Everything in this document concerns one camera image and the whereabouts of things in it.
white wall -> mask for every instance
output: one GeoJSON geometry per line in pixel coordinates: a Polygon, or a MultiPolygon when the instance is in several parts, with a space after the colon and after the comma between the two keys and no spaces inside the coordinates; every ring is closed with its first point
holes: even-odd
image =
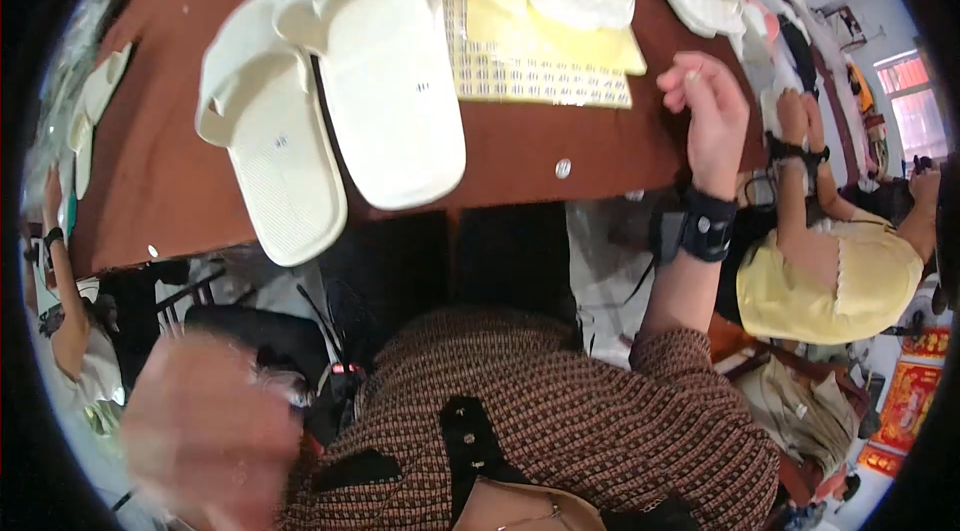
{"type": "Polygon", "coordinates": [[[883,95],[881,80],[874,64],[915,49],[914,37],[918,31],[903,0],[806,0],[811,8],[847,5],[860,22],[868,38],[867,45],[850,53],[853,61],[870,84],[876,101],[877,113],[887,125],[887,144],[890,148],[888,173],[900,175],[904,148],[897,127],[897,119],[890,102],[883,95]],[[883,36],[876,36],[882,31],[883,36]]]}

button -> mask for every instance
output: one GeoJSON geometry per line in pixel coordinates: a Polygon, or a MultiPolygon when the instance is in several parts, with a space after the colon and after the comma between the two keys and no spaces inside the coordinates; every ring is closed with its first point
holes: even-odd
{"type": "Polygon", "coordinates": [[[570,176],[570,161],[564,158],[560,162],[557,162],[557,166],[554,169],[554,173],[557,175],[557,178],[567,178],[570,176]]]}

white shirt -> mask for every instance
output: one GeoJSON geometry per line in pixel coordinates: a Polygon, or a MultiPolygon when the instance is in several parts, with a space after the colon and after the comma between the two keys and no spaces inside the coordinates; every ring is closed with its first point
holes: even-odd
{"type": "Polygon", "coordinates": [[[79,365],[80,374],[74,381],[56,365],[53,342],[39,333],[40,322],[32,313],[30,318],[36,355],[44,373],[47,391],[57,405],[82,410],[98,400],[113,400],[121,406],[126,403],[127,394],[120,380],[120,365],[114,344],[100,328],[90,328],[86,353],[79,365]]]}

brown patterned shirt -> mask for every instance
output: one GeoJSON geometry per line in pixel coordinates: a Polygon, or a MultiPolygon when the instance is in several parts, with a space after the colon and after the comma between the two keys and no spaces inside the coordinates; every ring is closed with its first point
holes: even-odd
{"type": "Polygon", "coordinates": [[[579,495],[608,529],[664,504],[689,523],[642,526],[762,525],[778,453],[704,333],[638,338],[634,372],[564,349],[569,333],[509,312],[413,321],[377,357],[354,425],[295,468],[279,528],[449,529],[478,474],[579,495]]]}

hand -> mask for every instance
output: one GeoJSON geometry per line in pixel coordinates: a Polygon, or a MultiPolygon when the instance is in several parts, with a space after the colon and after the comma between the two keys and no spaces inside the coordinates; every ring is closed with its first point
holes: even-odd
{"type": "Polygon", "coordinates": [[[218,531],[269,527],[302,435],[287,401],[251,384],[253,359],[206,333],[161,337],[120,428],[140,487],[218,531]]]}
{"type": "Polygon", "coordinates": [[[47,222],[57,225],[57,211],[60,210],[61,202],[64,200],[64,194],[60,191],[60,172],[56,166],[50,168],[47,173],[47,184],[43,188],[43,216],[47,222]]]}
{"type": "Polygon", "coordinates": [[[910,194],[918,205],[936,207],[940,194],[940,166],[936,162],[933,168],[910,178],[910,194]]]}
{"type": "Polygon", "coordinates": [[[784,131],[781,140],[802,147],[810,130],[810,114],[796,89],[786,89],[776,101],[776,117],[784,131]]]}
{"type": "Polygon", "coordinates": [[[827,141],[824,140],[824,119],[820,115],[820,105],[817,99],[810,93],[804,93],[799,96],[799,102],[806,111],[806,118],[809,126],[806,129],[806,140],[810,143],[810,152],[820,153],[827,147],[827,141]]]}
{"type": "Polygon", "coordinates": [[[686,156],[698,190],[731,201],[750,120],[733,73],[720,60],[694,53],[674,57],[673,68],[656,79],[663,105],[674,114],[690,108],[686,156]]]}

